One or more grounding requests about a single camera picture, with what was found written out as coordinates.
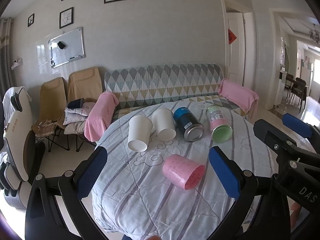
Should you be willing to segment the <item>green pink lined glass jar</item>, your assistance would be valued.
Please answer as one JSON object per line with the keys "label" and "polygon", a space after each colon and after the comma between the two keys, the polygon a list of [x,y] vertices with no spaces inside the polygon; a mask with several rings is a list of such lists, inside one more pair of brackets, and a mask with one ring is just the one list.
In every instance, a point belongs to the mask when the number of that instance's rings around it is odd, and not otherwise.
{"label": "green pink lined glass jar", "polygon": [[212,140],[218,144],[229,140],[233,134],[233,130],[227,123],[222,108],[217,105],[211,105],[206,110],[206,116],[209,122]]}

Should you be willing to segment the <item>pink paper-lined cup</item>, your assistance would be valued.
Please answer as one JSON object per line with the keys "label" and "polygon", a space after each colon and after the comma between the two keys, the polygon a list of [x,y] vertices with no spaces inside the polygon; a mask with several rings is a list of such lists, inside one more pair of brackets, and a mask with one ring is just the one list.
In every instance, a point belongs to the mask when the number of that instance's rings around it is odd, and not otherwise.
{"label": "pink paper-lined cup", "polygon": [[164,161],[162,173],[176,187],[184,190],[195,188],[201,181],[206,167],[178,154],[173,154]]}

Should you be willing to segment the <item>white paper cup left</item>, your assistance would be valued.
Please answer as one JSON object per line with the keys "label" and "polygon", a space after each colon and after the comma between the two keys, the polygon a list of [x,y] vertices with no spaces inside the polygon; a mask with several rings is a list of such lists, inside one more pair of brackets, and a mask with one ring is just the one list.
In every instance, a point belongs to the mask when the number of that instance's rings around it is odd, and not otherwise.
{"label": "white paper cup left", "polygon": [[153,124],[144,115],[135,115],[129,121],[128,148],[135,152],[145,152],[148,149]]}

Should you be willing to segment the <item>white paper cup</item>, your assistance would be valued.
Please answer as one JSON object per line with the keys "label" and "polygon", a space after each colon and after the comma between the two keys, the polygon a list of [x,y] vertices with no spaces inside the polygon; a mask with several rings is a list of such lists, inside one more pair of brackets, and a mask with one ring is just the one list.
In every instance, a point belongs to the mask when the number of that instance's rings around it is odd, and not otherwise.
{"label": "white paper cup", "polygon": [[145,152],[148,149],[153,124],[144,115],[135,115],[129,121],[128,148],[135,152]]}
{"label": "white paper cup", "polygon": [[173,113],[167,108],[158,109],[151,117],[157,137],[161,141],[171,141],[176,137]]}

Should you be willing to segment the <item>white paper cup right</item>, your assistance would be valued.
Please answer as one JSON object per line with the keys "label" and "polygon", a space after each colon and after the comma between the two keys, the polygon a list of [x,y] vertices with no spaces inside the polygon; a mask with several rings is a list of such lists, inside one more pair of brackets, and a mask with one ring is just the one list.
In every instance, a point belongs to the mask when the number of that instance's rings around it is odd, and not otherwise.
{"label": "white paper cup right", "polygon": [[173,113],[167,108],[158,109],[151,117],[157,137],[161,141],[171,141],[176,137]]}

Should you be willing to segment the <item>dark dining chairs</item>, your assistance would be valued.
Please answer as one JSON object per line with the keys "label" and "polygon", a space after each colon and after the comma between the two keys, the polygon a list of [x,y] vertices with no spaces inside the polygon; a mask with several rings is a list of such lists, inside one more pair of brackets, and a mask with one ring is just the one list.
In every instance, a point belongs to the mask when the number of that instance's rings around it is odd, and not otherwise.
{"label": "dark dining chairs", "polygon": [[306,106],[308,86],[304,80],[299,77],[294,78],[291,74],[287,74],[286,81],[289,81],[290,83],[290,85],[285,85],[285,89],[287,90],[286,102],[294,102],[295,96],[298,97],[298,107],[299,111],[301,112],[302,105],[304,105],[304,108]]}

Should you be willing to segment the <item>striped white tablecloth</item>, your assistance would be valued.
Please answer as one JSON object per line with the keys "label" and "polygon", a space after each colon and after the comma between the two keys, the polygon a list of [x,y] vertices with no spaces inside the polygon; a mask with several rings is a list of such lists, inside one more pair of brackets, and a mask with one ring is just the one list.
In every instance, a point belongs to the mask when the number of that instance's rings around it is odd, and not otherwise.
{"label": "striped white tablecloth", "polygon": [[[212,140],[206,110],[218,100],[184,99],[138,109],[114,121],[98,145],[108,160],[92,189],[93,214],[106,232],[131,239],[207,239],[223,220],[234,200],[214,172],[209,151]],[[159,109],[188,108],[204,126],[194,142],[181,132],[163,141],[151,131],[148,148],[129,148],[129,122],[150,118]]]}

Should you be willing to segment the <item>blue black CoolTowel can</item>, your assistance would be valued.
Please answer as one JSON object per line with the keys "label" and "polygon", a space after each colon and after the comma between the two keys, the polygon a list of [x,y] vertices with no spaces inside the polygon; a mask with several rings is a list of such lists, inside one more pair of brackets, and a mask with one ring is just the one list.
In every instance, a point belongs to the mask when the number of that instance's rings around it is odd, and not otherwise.
{"label": "blue black CoolTowel can", "polygon": [[180,107],[174,111],[174,121],[178,129],[183,133],[183,137],[188,142],[201,139],[204,133],[204,126],[191,113],[187,107]]}

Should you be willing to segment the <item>folded pillows on chair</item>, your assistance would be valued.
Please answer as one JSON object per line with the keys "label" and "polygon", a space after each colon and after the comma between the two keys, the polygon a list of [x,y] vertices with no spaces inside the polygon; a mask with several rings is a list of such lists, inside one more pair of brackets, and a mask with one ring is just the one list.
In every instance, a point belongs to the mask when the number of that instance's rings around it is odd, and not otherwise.
{"label": "folded pillows on chair", "polygon": [[65,135],[84,134],[86,120],[95,106],[95,102],[87,102],[84,98],[71,101],[65,109]]}

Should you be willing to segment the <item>tan folding chair left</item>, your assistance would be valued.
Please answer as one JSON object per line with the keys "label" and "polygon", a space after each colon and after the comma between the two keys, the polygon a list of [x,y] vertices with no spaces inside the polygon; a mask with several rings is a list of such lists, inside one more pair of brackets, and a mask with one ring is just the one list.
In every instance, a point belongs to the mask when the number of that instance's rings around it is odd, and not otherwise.
{"label": "tan folding chair left", "polygon": [[57,77],[45,82],[40,89],[40,115],[32,130],[37,139],[47,139],[48,151],[56,145],[66,151],[70,150],[69,137],[63,146],[56,139],[65,131],[65,109],[67,106],[66,81]]}

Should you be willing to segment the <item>tan folding chair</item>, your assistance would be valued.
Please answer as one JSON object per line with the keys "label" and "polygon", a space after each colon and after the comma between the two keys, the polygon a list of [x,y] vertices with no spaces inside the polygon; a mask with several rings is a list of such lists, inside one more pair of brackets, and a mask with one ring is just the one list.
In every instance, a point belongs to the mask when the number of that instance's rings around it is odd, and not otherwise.
{"label": "tan folding chair", "polygon": [[[103,92],[101,77],[97,67],[73,72],[68,78],[67,104],[73,100],[84,98],[87,102],[97,102],[100,94]],[[87,142],[84,134],[71,134],[75,136],[76,152],[79,152],[83,143]]]}
{"label": "tan folding chair", "polygon": [[32,130],[37,139],[47,139],[48,151],[56,145],[66,151],[70,150],[69,137],[63,146],[56,139],[65,131],[65,109],[67,106],[66,81],[57,77],[45,82],[40,89],[40,115]]}

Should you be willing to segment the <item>tan folding chair right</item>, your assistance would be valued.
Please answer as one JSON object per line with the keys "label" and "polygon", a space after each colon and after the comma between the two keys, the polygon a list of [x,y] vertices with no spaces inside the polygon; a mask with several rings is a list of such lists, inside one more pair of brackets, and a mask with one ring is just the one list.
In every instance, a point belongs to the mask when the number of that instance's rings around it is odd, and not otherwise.
{"label": "tan folding chair right", "polygon": [[[97,67],[73,72],[68,78],[67,104],[73,100],[84,98],[87,102],[97,102],[100,94],[103,92],[101,77]],[[76,152],[79,152],[83,143],[87,142],[84,134],[71,134],[75,136]]]}

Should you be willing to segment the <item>diamond pattern sofa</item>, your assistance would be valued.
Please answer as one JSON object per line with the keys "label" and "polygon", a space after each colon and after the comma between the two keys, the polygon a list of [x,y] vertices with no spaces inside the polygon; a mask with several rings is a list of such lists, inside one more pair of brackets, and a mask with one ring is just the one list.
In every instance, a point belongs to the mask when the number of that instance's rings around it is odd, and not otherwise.
{"label": "diamond pattern sofa", "polygon": [[190,98],[212,102],[247,119],[236,103],[218,94],[223,71],[215,63],[156,64],[109,70],[104,75],[106,91],[119,100],[113,120],[137,109]]}

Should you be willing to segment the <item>white door red sign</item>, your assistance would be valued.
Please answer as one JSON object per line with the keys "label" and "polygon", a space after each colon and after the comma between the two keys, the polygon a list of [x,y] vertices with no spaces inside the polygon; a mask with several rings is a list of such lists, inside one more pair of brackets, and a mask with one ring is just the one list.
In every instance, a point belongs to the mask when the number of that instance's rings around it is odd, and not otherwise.
{"label": "white door red sign", "polygon": [[243,13],[226,8],[226,78],[243,85],[245,73],[245,24]]}

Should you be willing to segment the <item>whiteboard on wall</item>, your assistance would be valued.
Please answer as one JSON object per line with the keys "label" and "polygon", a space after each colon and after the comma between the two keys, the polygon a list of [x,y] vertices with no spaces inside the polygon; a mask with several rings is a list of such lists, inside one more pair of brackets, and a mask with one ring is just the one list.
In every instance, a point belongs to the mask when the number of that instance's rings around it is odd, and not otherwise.
{"label": "whiteboard on wall", "polygon": [[52,68],[85,58],[82,27],[65,32],[48,42]]}

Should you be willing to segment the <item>black picture frame middle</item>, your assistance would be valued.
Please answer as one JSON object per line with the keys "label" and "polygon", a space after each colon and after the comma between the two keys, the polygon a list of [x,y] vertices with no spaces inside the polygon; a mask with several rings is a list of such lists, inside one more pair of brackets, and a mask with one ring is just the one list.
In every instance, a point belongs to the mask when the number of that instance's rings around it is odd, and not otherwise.
{"label": "black picture frame middle", "polygon": [[68,8],[59,14],[59,28],[62,29],[74,23],[74,8]]}

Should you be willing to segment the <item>small black picture frame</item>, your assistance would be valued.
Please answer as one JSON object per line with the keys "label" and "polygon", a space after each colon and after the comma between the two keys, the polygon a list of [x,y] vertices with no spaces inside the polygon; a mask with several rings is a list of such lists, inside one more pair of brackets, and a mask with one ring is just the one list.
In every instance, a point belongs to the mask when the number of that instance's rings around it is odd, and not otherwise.
{"label": "small black picture frame", "polygon": [[34,23],[35,14],[32,14],[28,17],[28,27],[30,27]]}

